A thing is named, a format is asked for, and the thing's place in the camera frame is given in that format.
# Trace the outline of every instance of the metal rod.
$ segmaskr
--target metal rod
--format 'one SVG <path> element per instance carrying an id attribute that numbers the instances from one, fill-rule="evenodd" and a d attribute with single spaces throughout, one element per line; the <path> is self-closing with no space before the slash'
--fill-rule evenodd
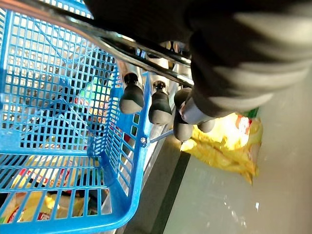
<path id="1" fill-rule="evenodd" d="M 150 42 L 148 46 L 146 46 L 139 43 L 137 40 L 117 32 L 95 27 L 92 25 L 92 23 L 94 23 L 92 19 L 79 16 L 37 0 L 0 0 L 0 7 L 67 28 L 86 38 L 104 51 L 114 55 L 117 59 L 136 65 L 147 71 L 154 72 L 185 86 L 192 87 L 194 85 L 191 78 L 158 66 L 147 59 L 127 52 L 117 46 L 118 43 L 122 43 L 123 45 L 139 48 L 170 61 L 178 62 L 184 66 L 190 66 L 191 61 L 188 58 L 166 50 L 159 45 Z"/>
<path id="2" fill-rule="evenodd" d="M 156 142 L 156 141 L 159 141 L 159 140 L 161 140 L 161 139 L 163 139 L 163 138 L 165 138 L 165 137 L 167 137 L 167 136 L 169 136 L 169 135 L 172 135 L 173 133 L 174 133 L 174 130 L 171 129 L 171 130 L 169 130 L 169 131 L 167 131 L 167 132 L 165 132 L 165 133 L 163 133 L 163 134 L 161 134 L 161 135 L 155 137 L 154 139 L 151 139 L 151 140 L 150 140 L 150 143 L 154 143 L 154 142 Z"/>

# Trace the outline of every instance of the yellow packaging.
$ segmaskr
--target yellow packaging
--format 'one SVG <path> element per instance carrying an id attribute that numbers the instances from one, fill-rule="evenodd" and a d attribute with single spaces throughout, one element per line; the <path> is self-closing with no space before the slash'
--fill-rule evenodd
<path id="1" fill-rule="evenodd" d="M 222 170 L 240 173 L 252 184 L 257 176 L 257 157 L 263 127 L 259 119 L 230 114 L 215 120 L 214 128 L 203 133 L 196 126 L 181 151 Z"/>
<path id="2" fill-rule="evenodd" d="M 59 146 L 55 146 L 54 144 L 46 144 L 45 148 L 50 147 L 50 148 L 56 148 L 58 149 Z M 49 182 L 49 186 L 53 186 L 55 181 L 57 183 L 57 187 L 60 186 L 61 181 L 63 179 L 63 176 L 65 177 L 63 186 L 66 186 L 68 182 L 70 182 L 70 185 L 72 186 L 75 181 L 75 175 L 76 175 L 76 168 L 67 168 L 65 169 L 66 166 L 72 167 L 72 166 L 77 166 L 74 157 L 69 157 L 69 156 L 35 156 L 31 155 L 29 159 L 27 160 L 25 164 L 26 168 L 23 168 L 22 170 L 19 171 L 19 175 L 16 176 L 16 178 L 13 181 L 12 187 L 15 187 L 18 181 L 20 180 L 21 176 L 22 181 L 19 183 L 19 187 L 22 187 L 26 180 L 28 179 L 29 176 L 31 176 L 32 179 L 37 178 L 37 182 L 40 183 L 42 181 L 42 184 L 44 186 L 47 185 Z M 42 166 L 49 166 L 49 169 L 42 169 Z M 72 177 L 71 181 L 68 181 L 70 171 L 73 170 L 72 172 Z"/>
<path id="3" fill-rule="evenodd" d="M 19 197 L 13 197 L 10 203 L 7 205 L 3 217 L 2 217 L 2 223 L 12 223 L 19 208 L 22 203 L 22 201 L 25 198 L 26 193 L 20 193 Z M 38 202 L 42 196 L 42 192 L 32 192 L 29 195 L 29 198 L 26 202 L 26 205 L 24 206 L 23 211 L 20 214 L 20 217 L 17 219 L 17 222 L 25 222 L 25 221 L 31 221 L 34 217 L 34 213 L 37 209 Z M 44 202 L 40 208 L 39 215 L 37 217 L 37 220 L 45 220 L 50 219 L 51 211 L 55 205 L 55 201 L 45 196 Z"/>
<path id="4" fill-rule="evenodd" d="M 52 194 L 50 197 L 53 200 L 56 200 L 57 195 Z M 74 206 L 73 206 L 73 217 L 81 216 L 83 212 L 83 204 L 84 198 L 83 197 L 74 197 Z M 70 196 L 63 196 L 61 195 L 59 202 L 58 202 L 58 211 L 57 211 L 57 218 L 66 218 L 68 215 L 68 208 L 70 205 Z"/>

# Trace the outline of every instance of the blue shopping basket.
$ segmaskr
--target blue shopping basket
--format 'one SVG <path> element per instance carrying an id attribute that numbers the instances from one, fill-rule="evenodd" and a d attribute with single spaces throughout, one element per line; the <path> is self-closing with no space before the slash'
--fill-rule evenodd
<path id="1" fill-rule="evenodd" d="M 81 0 L 45 2 L 91 17 Z M 122 114 L 111 55 L 0 9 L 0 233 L 94 233 L 130 220 L 151 129 L 145 87 L 144 109 Z"/>

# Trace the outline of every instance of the black rubber foot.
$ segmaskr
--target black rubber foot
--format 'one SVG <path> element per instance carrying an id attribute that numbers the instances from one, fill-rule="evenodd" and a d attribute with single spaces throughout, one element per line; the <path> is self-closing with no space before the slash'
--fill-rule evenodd
<path id="1" fill-rule="evenodd" d="M 198 129 L 204 133 L 210 132 L 214 128 L 214 126 L 215 126 L 215 120 L 214 119 L 197 125 Z"/>
<path id="2" fill-rule="evenodd" d="M 191 91 L 191 88 L 184 88 L 175 93 L 175 106 L 177 108 L 180 108 L 181 104 L 187 99 Z"/>
<path id="3" fill-rule="evenodd" d="M 143 106 L 143 91 L 135 84 L 128 84 L 119 102 L 121 112 L 133 114 L 141 111 Z"/>
<path id="4" fill-rule="evenodd" d="M 167 94 L 162 91 L 153 94 L 148 118 L 152 124 L 164 125 L 170 122 L 172 112 Z"/>
<path id="5" fill-rule="evenodd" d="M 187 141 L 191 138 L 193 126 L 183 121 L 178 110 L 175 111 L 174 134 L 179 141 Z"/>

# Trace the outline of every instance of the plastic bag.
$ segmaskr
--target plastic bag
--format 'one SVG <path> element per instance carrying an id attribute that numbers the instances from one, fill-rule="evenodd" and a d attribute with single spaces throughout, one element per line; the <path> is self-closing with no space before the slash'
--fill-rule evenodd
<path id="1" fill-rule="evenodd" d="M 7 204 L 2 217 L 0 218 L 0 223 L 12 223 L 23 200 L 25 199 L 27 193 L 15 193 L 12 199 Z M 17 219 L 17 222 L 31 221 L 34 218 L 34 214 L 38 207 L 39 201 L 42 197 L 42 192 L 31 192 L 28 200 L 21 212 L 21 215 Z M 44 202 L 40 208 L 37 220 L 47 220 L 50 219 L 52 210 L 55 206 L 55 201 L 57 194 L 47 194 L 44 197 Z M 81 216 L 83 212 L 84 198 L 74 197 L 73 206 L 73 217 Z M 61 195 L 58 206 L 57 206 L 57 217 L 56 218 L 66 218 L 68 214 L 68 209 L 70 206 L 70 196 Z"/>
<path id="2" fill-rule="evenodd" d="M 216 119 L 209 133 L 195 126 L 191 139 L 183 142 L 180 149 L 212 167 L 240 173 L 252 184 L 253 177 L 258 175 L 262 133 L 260 119 L 233 113 Z"/>
<path id="3" fill-rule="evenodd" d="M 25 196 L 26 196 L 26 193 L 14 194 L 9 204 L 6 206 L 3 216 L 0 219 L 0 223 L 12 223 L 13 222 Z M 24 206 L 20 216 L 18 217 L 17 222 L 32 221 L 41 196 L 42 196 L 42 192 L 32 192 L 29 195 L 29 198 L 26 201 L 26 205 Z M 52 198 L 45 196 L 44 202 L 40 208 L 40 212 L 38 214 L 37 220 L 50 219 L 50 215 L 51 215 L 54 205 L 55 205 L 55 201 Z"/>

